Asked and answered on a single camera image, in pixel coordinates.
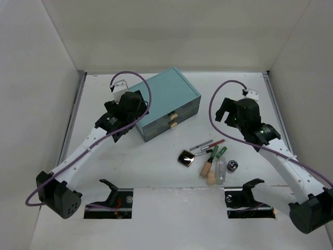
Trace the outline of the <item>green lipstick tube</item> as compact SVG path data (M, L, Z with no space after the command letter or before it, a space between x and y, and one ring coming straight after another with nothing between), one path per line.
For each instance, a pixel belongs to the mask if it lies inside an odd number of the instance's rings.
M220 158L227 151L227 147L224 146L216 155L216 158Z

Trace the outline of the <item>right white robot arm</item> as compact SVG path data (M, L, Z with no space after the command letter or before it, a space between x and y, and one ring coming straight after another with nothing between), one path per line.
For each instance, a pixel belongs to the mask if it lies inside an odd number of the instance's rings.
M304 234L331 222L332 189L317 181L310 169L297 161L270 124L262 123L257 102L250 98L238 101L225 98L215 120L220 122L225 113L228 113L225 124L238 129L244 137L241 143L252 146L265 158L292 191L280 196L264 180L256 178L242 186L242 202L247 206L261 202L279 209Z

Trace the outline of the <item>clear plastic bottle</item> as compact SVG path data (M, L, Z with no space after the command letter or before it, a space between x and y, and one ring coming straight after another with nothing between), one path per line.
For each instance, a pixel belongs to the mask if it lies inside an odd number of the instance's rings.
M226 178L226 161L219 159L215 167L215 178L217 184L223 184Z

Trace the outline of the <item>clear drawer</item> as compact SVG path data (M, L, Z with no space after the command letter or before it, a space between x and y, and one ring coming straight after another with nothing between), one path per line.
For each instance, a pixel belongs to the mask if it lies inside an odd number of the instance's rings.
M149 110L149 114L147 114L140 122L136 124L136 128L140 130L143 134L146 134L163 124L171 121L172 116L177 115L179 118L182 114L189 111L192 108L198 106L199 102L189 102L175 110L169 111L167 113L158 113L153 112L152 108Z
M160 135L161 133L177 126L178 124L185 121L186 119L194 116L197 112L198 112L198 108L193 108L193 109L183 113L179 117L175 118L174 120L168 121L168 122L164 123L163 125L157 127L156 129L153 129L152 131L150 131L146 134L142 134L142 138L145 142L148 142L149 140Z

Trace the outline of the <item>red lip pencil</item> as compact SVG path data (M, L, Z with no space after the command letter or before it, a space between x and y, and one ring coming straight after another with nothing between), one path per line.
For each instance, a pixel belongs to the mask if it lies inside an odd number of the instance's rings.
M214 143L211 143L211 144L201 148L200 150L205 151L205 150L208 150L209 148L215 147L215 146L220 145L221 143L224 143L224 142L225 142L225 139L222 139L222 140L216 141Z

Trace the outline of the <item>grey patterned eyeliner pencil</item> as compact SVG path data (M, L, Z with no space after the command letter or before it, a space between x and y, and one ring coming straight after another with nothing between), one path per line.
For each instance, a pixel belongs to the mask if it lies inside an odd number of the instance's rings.
M203 143L201 143L199 145L196 145L196 146L190 148L189 151L193 151L193 150L195 150L197 148L203 147L203 146L208 145L209 143L212 143L212 142L213 142L213 140L208 140L206 142L203 142Z

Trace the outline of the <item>black clear mascara tube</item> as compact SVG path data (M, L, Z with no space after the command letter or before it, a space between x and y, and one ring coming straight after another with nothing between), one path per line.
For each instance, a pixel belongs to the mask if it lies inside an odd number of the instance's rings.
M213 152L213 149L208 149L208 150L205 150L205 151L201 151L199 153L196 153L195 156L200 156L200 155L204 155L204 154L209 154L209 153L212 153Z

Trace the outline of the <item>beige makeup sponge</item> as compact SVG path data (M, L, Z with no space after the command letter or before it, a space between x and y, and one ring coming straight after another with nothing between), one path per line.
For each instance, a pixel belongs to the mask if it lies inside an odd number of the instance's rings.
M216 177L215 177L215 173L213 171L209 171L207 174L207 184L208 185L216 184Z

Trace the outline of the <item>round dark powder jar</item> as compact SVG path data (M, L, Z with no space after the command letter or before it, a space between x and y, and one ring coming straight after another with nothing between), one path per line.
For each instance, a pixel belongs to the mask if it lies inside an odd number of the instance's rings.
M237 168L238 168L238 162L237 161L235 161L235 160L230 160L228 163L227 163L227 170L229 171L229 172L234 172L234 171L236 171L237 170Z

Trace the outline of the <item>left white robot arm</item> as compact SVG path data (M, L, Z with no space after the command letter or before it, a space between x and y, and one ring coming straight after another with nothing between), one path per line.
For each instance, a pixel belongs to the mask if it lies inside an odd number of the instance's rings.
M63 219L70 218L81 205L76 186L97 156L127 134L135 121L148 111L140 91L126 91L118 102L105 103L106 113L94 124L84 142L50 173L36 177L39 200Z

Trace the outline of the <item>black gold compact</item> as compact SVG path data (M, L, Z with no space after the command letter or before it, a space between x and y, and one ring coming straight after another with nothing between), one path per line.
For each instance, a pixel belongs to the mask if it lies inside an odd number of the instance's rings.
M183 150L178 156L177 161L185 167L189 167L195 159L195 155L190 151Z

